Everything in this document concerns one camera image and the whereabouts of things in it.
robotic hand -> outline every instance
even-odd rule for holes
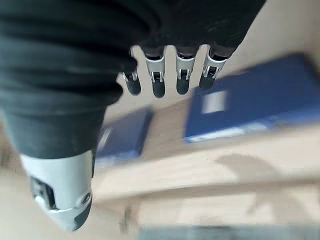
[[[139,45],[156,97],[165,94],[165,47],[176,47],[185,94],[197,50],[209,49],[199,85],[212,86],[265,0],[2,0],[0,103],[35,201],[75,231],[92,204],[95,149],[106,107],[141,85]]]

blue book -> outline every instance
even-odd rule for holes
[[[146,107],[102,126],[95,167],[104,168],[137,159],[143,150],[153,111]]]
[[[193,90],[184,140],[246,135],[320,120],[320,89],[312,65],[292,54]]]

